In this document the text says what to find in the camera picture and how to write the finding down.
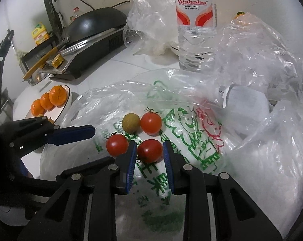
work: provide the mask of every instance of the red and white label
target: red and white label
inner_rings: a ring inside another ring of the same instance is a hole
[[[211,0],[176,0],[178,25],[213,28],[214,12]]]

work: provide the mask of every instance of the clear plastic bag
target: clear plastic bag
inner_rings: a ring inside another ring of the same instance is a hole
[[[202,68],[216,75],[222,86],[249,86],[271,102],[303,102],[303,60],[286,48],[280,34],[246,13],[217,35],[216,53]]]
[[[229,172],[285,237],[303,206],[303,118],[291,103],[279,102],[242,141],[233,132],[234,123],[222,122],[223,100],[215,77],[162,69],[134,80],[77,98],[61,126],[92,124],[96,135],[64,146],[46,145],[41,178],[54,180],[64,169],[107,156],[105,137],[122,132],[125,114],[142,116],[148,106],[162,113],[156,139],[170,139],[174,150],[203,172]],[[241,117],[235,113],[233,118]],[[138,143],[150,138],[144,133],[126,136]],[[116,199],[119,240],[181,240],[184,203],[183,196],[168,189],[163,161],[137,162],[130,194]]]
[[[175,0],[133,0],[124,42],[134,54],[160,55],[178,41]]]

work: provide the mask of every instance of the wok handle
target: wok handle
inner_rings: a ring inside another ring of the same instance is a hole
[[[45,64],[46,61],[54,54],[56,54],[58,52],[58,48],[54,47],[53,49],[51,49],[49,52],[46,53],[46,55],[44,55],[40,60],[37,61],[37,63],[35,65],[33,65],[31,67],[30,70],[28,70],[28,72],[23,76],[23,79],[26,81],[27,79],[29,79],[33,73],[35,73],[35,71],[41,67],[41,65]]]

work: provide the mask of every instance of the dark red tomato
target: dark red tomato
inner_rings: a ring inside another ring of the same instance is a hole
[[[143,132],[148,135],[155,135],[162,128],[162,118],[157,113],[149,111],[142,116],[140,126]]]
[[[126,153],[129,142],[124,135],[115,134],[110,136],[106,142],[106,148],[110,155],[117,157],[120,154]]]
[[[163,145],[155,139],[143,141],[137,149],[138,158],[144,163],[156,162],[162,156],[162,153]]]

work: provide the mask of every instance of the plastic bag with green print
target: plastic bag with green print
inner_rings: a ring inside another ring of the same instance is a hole
[[[134,112],[141,117],[147,106],[160,112],[163,119],[159,135],[124,133],[121,121],[125,114]],[[41,178],[54,180],[65,169],[107,156],[106,137],[115,131],[138,144],[149,138],[161,142],[169,139],[174,151],[181,153],[188,163],[207,173],[219,173],[223,165],[219,151],[227,136],[222,133],[222,126],[213,117],[211,108],[217,106],[209,102],[200,105],[197,97],[191,97],[187,91],[165,90],[138,82],[88,91],[75,100],[61,127],[92,124],[96,135],[93,139],[63,146],[47,145],[40,161]],[[169,234],[179,234],[185,200],[183,196],[171,194],[164,162],[144,164],[138,160],[134,175],[130,194],[117,197],[117,218],[122,219],[117,229],[123,229],[126,237],[139,235],[139,239],[149,238],[151,233],[159,240]]]

